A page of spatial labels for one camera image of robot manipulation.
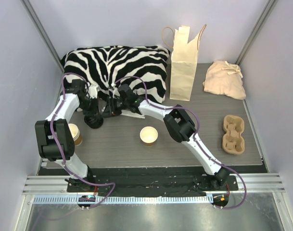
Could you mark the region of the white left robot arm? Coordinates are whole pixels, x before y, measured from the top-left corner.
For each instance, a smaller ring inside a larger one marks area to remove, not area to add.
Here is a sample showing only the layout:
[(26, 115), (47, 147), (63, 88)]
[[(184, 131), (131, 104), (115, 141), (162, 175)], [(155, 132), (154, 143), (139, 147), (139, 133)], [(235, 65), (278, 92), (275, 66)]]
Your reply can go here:
[(35, 123), (40, 157), (60, 165), (70, 175), (69, 183), (77, 184), (84, 192), (90, 192), (97, 184), (90, 167), (75, 153), (69, 121), (76, 109), (80, 108), (89, 127), (100, 128), (103, 125), (98, 101), (88, 96), (88, 90), (88, 84), (82, 77), (72, 80), (68, 86), (63, 81), (62, 94), (53, 112)]

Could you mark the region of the single brown paper cup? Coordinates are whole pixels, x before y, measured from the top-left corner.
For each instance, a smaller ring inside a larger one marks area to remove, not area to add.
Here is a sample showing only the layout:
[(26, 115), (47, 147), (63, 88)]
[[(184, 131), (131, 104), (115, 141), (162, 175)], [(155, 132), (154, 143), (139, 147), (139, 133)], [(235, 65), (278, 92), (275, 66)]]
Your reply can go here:
[(145, 146), (153, 146), (158, 138), (158, 131), (154, 127), (144, 127), (140, 131), (140, 140)]

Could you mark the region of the black lid stack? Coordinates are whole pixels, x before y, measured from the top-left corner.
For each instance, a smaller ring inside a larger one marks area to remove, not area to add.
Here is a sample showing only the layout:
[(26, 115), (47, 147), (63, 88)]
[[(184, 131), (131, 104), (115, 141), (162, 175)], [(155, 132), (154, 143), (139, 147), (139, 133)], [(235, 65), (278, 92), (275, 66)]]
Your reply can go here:
[(84, 122), (92, 129), (100, 128), (103, 125), (101, 116), (84, 116)]

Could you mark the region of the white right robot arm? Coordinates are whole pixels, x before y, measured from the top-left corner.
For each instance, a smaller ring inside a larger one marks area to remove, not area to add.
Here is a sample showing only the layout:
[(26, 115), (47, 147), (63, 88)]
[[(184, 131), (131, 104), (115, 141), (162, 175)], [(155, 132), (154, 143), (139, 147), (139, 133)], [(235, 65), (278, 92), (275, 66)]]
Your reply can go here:
[(147, 96), (139, 97), (127, 84), (118, 88), (113, 84), (109, 92), (125, 109), (163, 121), (170, 137), (185, 145), (202, 164), (210, 186), (215, 190), (221, 190), (226, 186), (229, 170), (204, 145), (195, 123), (188, 115), (188, 109), (181, 105), (174, 107), (160, 105), (150, 101)]

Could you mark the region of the brown paper cups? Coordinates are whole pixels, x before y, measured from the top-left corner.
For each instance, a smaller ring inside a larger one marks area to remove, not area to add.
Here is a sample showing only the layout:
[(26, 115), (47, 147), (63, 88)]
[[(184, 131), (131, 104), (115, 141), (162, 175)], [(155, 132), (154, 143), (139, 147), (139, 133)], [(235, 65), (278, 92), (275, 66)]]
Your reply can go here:
[(69, 126), (75, 146), (79, 146), (82, 143), (83, 138), (81, 136), (78, 126), (72, 123), (68, 124), (68, 126)]

